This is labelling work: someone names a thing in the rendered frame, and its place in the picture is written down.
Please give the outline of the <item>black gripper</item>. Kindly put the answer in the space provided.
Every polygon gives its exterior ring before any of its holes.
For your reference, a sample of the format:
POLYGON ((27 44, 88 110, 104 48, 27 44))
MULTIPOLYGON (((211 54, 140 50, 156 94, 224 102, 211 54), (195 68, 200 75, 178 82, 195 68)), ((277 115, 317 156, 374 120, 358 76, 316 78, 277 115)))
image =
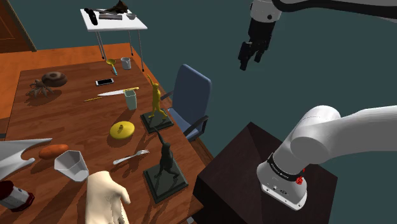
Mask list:
POLYGON ((240 69, 245 71, 247 63, 253 55, 252 44, 260 44, 261 48, 256 52, 254 61, 259 63, 262 55, 268 50, 275 22, 259 22, 251 19, 248 35, 249 42, 243 42, 239 51, 238 59, 240 60, 240 69))

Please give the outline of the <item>blue office chair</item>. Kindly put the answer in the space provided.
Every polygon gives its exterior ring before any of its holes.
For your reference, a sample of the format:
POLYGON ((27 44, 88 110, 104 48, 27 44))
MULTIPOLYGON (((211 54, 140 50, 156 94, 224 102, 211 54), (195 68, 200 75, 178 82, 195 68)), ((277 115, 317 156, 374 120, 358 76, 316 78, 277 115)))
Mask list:
POLYGON ((161 96, 161 100, 172 98, 172 106, 167 111, 189 142, 205 132, 211 90, 212 83, 209 78, 183 64, 179 68, 174 89, 161 96))

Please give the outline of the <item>gold figure on dark base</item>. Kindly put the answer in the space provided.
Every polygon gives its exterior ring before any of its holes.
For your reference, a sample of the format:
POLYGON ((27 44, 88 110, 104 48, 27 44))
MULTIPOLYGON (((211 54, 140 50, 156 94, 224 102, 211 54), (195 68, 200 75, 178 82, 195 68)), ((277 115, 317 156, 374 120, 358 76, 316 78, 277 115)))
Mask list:
POLYGON ((160 107, 161 95, 159 91, 159 84, 154 83, 149 75, 147 75, 147 77, 150 79, 152 86, 152 109, 151 112, 142 114, 141 120, 143 121, 147 132, 150 134, 155 130, 162 130, 167 127, 171 127, 174 125, 174 123, 165 110, 160 107))

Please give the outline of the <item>dark robot stand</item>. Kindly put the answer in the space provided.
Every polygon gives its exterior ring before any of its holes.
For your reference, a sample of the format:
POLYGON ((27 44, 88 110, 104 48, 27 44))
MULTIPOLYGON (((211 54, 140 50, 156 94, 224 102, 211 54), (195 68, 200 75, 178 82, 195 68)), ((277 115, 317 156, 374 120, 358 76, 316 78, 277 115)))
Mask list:
POLYGON ((257 166, 281 141, 249 123, 197 176, 197 224, 328 224, 337 177, 319 165, 305 171, 308 197, 299 211, 262 192, 257 166))

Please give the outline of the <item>pale green cup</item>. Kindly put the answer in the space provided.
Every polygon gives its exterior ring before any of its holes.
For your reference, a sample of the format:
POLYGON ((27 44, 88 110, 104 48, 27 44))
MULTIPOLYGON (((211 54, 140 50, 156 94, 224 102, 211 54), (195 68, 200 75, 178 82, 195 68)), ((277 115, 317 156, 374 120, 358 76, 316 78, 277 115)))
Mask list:
POLYGON ((137 108, 136 92, 134 90, 126 90, 124 94, 128 109, 135 110, 137 108))

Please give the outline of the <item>white side table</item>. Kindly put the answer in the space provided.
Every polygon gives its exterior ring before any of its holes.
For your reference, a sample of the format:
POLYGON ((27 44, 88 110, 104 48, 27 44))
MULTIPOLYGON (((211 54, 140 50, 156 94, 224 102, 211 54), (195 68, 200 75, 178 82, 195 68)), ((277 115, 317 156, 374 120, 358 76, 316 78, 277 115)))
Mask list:
MULTIPOLYGON (((138 18, 136 17, 135 19, 129 19, 126 13, 122 13, 122 19, 121 20, 101 20, 99 19, 99 11, 98 10, 93 10, 93 13, 95 14, 95 17, 97 19, 97 25, 94 25, 92 23, 92 17, 87 13, 84 9, 80 9, 81 16, 83 17, 84 23, 87 27, 88 32, 95 32, 95 36, 97 38, 97 42, 99 45, 99 49, 101 52, 101 57, 104 60, 107 60, 105 51, 104 51, 104 45, 101 39, 101 32, 104 31, 127 31, 128 34, 130 34, 130 31, 137 31, 138 35, 138 41, 139 41, 139 51, 140 51, 140 58, 141 58, 141 69, 144 71, 144 65, 143 65, 143 53, 142 53, 142 48, 141 48, 141 38, 140 38, 140 33, 139 31, 141 30, 146 30, 147 26, 138 18)), ((129 35, 129 44, 130 44, 130 52, 131 55, 133 55, 132 51, 132 43, 131 43, 131 38, 129 35)))

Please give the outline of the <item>yellow round lid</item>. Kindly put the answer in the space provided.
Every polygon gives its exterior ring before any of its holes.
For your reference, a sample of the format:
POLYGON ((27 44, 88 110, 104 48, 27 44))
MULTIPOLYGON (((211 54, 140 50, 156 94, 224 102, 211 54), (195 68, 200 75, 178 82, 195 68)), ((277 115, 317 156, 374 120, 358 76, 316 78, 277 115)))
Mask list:
POLYGON ((135 131, 133 123, 128 121, 121 121, 115 123, 109 130, 109 134, 114 139, 126 139, 130 137, 135 131))

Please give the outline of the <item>silver fork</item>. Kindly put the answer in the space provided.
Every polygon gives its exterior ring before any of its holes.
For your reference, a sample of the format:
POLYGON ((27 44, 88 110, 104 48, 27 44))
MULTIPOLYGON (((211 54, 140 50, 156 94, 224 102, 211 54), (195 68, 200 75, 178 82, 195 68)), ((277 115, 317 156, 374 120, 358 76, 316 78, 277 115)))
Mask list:
POLYGON ((121 162, 124 162, 124 161, 130 159, 130 158, 133 158, 133 157, 136 157, 136 156, 139 156, 139 155, 143 155, 143 154, 146 154, 146 153, 149 153, 149 152, 150 152, 149 150, 139 150, 134 155, 127 156, 127 157, 124 157, 124 158, 121 158, 121 159, 118 159, 118 160, 114 160, 113 161, 113 165, 119 164, 121 162))

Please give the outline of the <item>brown wooden table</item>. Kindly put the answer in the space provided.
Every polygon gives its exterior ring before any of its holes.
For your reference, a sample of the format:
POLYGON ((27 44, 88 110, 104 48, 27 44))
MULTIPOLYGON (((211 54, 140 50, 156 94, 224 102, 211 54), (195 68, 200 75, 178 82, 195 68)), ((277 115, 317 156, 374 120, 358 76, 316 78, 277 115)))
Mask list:
MULTIPOLYGON (((193 196, 193 188, 204 163, 179 127, 172 126, 159 133, 171 143, 188 186, 156 204, 144 178, 143 171, 159 162, 161 149, 158 134, 147 133, 141 120, 141 115, 151 110, 151 82, 147 75, 152 81, 154 78, 149 69, 142 71, 135 60, 130 70, 117 64, 117 76, 103 61, 60 66, 59 71, 68 81, 47 97, 26 95, 33 80, 44 73, 43 69, 21 72, 7 140, 52 138, 47 144, 67 144, 71 150, 80 151, 90 173, 108 171, 127 189, 131 202, 125 210, 130 224, 181 223, 202 209, 193 196), (114 83, 95 84, 96 80, 107 78, 114 83), (83 102, 100 97, 101 93, 132 87, 139 87, 135 90, 135 110, 128 109, 125 94, 83 102), (135 131, 126 139, 114 139, 109 130, 121 121, 133 123, 135 131), (113 165, 114 160, 139 150, 150 152, 113 165)), ((39 146, 27 150, 23 158, 35 158, 33 164, 9 176, 18 187, 34 194, 34 202, 17 213, 0 206, 0 224, 84 224, 87 184, 56 171, 51 160, 39 158, 39 151, 39 146)))

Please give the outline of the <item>brown round doughnut shape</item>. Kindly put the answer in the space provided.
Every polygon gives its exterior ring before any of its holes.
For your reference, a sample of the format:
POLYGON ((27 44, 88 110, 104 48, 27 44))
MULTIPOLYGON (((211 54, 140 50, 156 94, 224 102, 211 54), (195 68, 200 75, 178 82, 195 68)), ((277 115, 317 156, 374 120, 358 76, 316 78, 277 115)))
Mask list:
POLYGON ((67 76, 64 73, 54 71, 44 74, 41 81, 47 87, 61 87, 67 83, 67 76))

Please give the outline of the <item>cream glove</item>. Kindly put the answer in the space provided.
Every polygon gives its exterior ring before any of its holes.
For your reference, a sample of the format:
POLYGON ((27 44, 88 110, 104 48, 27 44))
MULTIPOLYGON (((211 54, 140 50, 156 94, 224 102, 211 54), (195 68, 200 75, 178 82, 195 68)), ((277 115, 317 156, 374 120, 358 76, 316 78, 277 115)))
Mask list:
POLYGON ((89 175, 85 224, 129 224, 122 200, 130 204, 127 189, 113 181, 108 171, 89 175))

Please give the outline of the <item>brown spider figure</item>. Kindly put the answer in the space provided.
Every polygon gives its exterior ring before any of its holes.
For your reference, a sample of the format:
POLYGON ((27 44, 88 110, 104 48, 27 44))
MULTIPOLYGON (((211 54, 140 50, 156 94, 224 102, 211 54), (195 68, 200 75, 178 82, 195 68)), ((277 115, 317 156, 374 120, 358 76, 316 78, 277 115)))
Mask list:
POLYGON ((47 97, 47 92, 51 92, 53 93, 53 90, 51 89, 51 84, 50 83, 46 83, 43 81, 40 81, 38 79, 36 79, 34 81, 34 83, 31 83, 29 85, 31 87, 31 89, 26 93, 26 95, 30 96, 30 95, 34 95, 34 97, 37 97, 37 95, 42 92, 43 95, 45 97, 47 97))

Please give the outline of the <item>orange sweet potato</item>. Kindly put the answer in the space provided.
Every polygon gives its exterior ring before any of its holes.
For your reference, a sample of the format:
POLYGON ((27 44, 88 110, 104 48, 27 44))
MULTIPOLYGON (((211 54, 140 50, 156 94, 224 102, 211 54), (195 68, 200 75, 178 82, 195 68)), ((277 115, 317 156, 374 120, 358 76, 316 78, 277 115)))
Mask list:
POLYGON ((39 152, 39 158, 48 160, 52 158, 56 158, 59 155, 63 154, 65 151, 69 149, 67 144, 53 144, 44 147, 39 152))

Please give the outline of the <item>brown wooden door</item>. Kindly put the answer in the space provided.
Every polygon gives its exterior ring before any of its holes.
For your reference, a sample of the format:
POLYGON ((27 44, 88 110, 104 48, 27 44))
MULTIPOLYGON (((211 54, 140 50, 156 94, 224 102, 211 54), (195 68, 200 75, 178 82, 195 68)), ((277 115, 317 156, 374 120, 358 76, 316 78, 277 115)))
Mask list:
POLYGON ((9 0, 0 0, 0 53, 36 52, 9 0))

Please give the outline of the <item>red and white appliance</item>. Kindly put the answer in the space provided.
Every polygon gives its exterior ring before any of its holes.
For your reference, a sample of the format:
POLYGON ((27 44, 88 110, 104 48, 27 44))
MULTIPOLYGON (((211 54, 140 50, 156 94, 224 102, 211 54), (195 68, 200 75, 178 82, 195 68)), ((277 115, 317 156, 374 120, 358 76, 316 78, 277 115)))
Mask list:
POLYGON ((23 211, 34 200, 34 195, 14 186, 12 181, 0 181, 0 205, 12 212, 23 211))

